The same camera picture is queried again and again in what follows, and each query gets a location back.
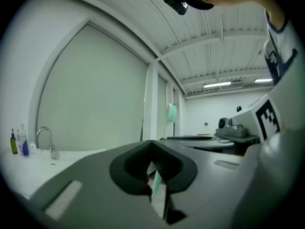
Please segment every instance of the green bottle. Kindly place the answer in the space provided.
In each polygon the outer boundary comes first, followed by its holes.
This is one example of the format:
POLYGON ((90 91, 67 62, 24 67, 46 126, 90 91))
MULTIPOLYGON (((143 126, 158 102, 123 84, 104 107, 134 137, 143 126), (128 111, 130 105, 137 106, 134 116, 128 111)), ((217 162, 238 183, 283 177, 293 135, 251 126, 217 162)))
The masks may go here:
POLYGON ((17 147, 16 147, 16 138, 14 135, 14 129, 11 130, 11 138, 10 138, 10 147, 13 154, 18 154, 17 147))

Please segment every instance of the fluorescent light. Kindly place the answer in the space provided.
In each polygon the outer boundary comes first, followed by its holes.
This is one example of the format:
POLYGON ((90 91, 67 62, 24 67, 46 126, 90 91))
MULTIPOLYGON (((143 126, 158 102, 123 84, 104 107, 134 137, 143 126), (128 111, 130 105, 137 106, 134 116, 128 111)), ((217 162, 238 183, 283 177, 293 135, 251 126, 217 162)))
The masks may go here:
POLYGON ((214 86, 227 86, 227 85, 230 85, 230 84, 231 84, 231 82, 213 83, 213 84, 204 85, 203 88, 214 87, 214 86))
POLYGON ((271 82, 272 79, 267 78, 267 79, 256 79, 254 82, 255 83, 261 83, 261 82, 271 82))

